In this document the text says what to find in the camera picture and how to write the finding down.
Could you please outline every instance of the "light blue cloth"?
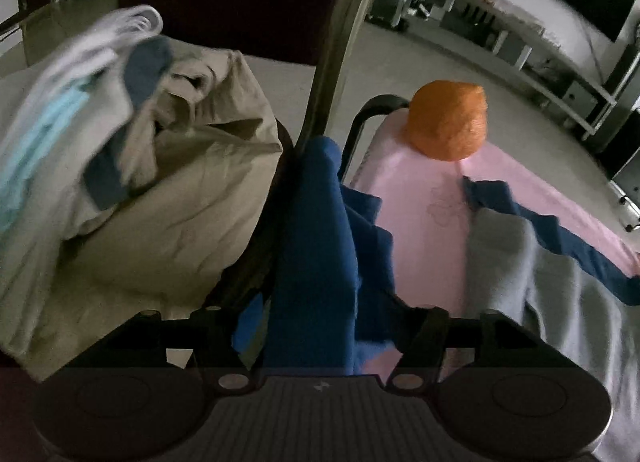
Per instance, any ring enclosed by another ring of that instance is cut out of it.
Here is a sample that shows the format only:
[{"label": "light blue cloth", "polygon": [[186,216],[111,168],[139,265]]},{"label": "light blue cloth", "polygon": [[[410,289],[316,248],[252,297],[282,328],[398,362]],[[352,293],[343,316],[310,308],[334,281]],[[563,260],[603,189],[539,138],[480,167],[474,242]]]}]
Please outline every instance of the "light blue cloth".
[{"label": "light blue cloth", "polygon": [[89,100],[88,86],[93,77],[72,82],[42,112],[38,121],[16,146],[8,163],[0,171],[0,244],[4,233],[14,224],[42,160],[49,154],[76,113]]}]

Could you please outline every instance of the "orange fruit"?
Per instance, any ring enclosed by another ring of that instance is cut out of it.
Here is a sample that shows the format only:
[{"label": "orange fruit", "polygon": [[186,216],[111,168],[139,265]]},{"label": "orange fruit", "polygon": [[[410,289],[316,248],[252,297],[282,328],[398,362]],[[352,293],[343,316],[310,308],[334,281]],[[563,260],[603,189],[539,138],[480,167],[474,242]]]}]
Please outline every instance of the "orange fruit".
[{"label": "orange fruit", "polygon": [[415,92],[404,137],[429,158],[462,160],[486,139],[486,108],[482,86],[434,80]]}]

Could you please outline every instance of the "beige cloth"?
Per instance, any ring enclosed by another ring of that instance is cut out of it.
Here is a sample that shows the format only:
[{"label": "beige cloth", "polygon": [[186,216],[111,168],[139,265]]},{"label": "beige cloth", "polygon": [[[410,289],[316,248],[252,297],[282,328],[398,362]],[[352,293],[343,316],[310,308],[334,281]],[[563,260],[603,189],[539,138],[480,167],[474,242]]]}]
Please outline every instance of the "beige cloth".
[{"label": "beige cloth", "polygon": [[[119,164],[131,184],[154,183],[68,244],[18,359],[37,379],[139,311],[187,317],[260,216],[282,152],[267,99],[238,52],[172,45],[182,59],[131,125]],[[154,121],[167,129],[152,140]]]}]

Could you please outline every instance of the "pile of clothes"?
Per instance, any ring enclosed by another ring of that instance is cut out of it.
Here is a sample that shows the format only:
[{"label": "pile of clothes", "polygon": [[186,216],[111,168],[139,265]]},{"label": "pile of clothes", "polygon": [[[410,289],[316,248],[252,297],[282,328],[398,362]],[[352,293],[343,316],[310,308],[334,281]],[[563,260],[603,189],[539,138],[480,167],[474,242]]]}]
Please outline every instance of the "pile of clothes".
[{"label": "pile of clothes", "polygon": [[0,349],[35,379],[200,307],[267,198],[282,146],[244,58],[161,29],[117,10],[0,80]]}]

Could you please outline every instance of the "pink ironing board cover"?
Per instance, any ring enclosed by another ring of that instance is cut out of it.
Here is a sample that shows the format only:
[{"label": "pink ironing board cover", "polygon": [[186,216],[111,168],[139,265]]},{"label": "pink ironing board cover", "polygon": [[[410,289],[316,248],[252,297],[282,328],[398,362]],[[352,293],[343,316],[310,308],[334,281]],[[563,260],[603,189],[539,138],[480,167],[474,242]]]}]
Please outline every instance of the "pink ironing board cover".
[{"label": "pink ironing board cover", "polygon": [[[377,225],[393,234],[396,293],[409,305],[436,305],[452,316],[462,315],[470,221],[464,175],[471,180],[504,180],[517,203],[557,216],[563,227],[626,275],[640,274],[637,254],[614,232],[496,146],[487,142],[459,162],[432,160],[403,142],[406,116],[406,109],[388,115],[350,187],[382,198]],[[367,363],[365,371],[385,381],[399,358],[397,350],[387,350]]]}]

